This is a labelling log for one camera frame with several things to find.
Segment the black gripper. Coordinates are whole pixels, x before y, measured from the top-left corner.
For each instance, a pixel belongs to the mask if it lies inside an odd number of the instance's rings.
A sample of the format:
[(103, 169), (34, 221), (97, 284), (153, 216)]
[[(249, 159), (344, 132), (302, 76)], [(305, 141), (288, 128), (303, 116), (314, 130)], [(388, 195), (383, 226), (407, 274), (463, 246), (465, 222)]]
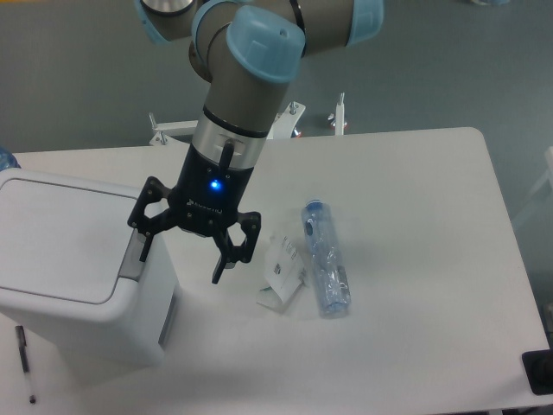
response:
[[(220, 281), (225, 269), (238, 262), (251, 262), (262, 227), (259, 212), (238, 213), (238, 205), (251, 178), (252, 168), (235, 169), (234, 146), (226, 144), (214, 160), (190, 146), (176, 185), (171, 190), (154, 176), (146, 179), (127, 224), (145, 238), (139, 260), (147, 260), (155, 236), (177, 225), (184, 231), (213, 237), (219, 249), (219, 260), (212, 283)], [(147, 208), (162, 200), (169, 207), (148, 216)], [(240, 245), (234, 245), (229, 228), (238, 224), (244, 234)]]

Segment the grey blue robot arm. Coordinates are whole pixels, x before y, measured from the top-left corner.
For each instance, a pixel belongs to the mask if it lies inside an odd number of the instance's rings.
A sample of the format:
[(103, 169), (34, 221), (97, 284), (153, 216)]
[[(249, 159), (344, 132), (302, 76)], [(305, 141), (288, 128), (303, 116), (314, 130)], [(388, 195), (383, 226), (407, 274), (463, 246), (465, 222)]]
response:
[(187, 38), (194, 71), (210, 87), (174, 187), (143, 185), (128, 219), (146, 240), (178, 227), (211, 238), (213, 272), (251, 260), (257, 212), (238, 206), (302, 58), (373, 38), (381, 1), (138, 1), (153, 42)]

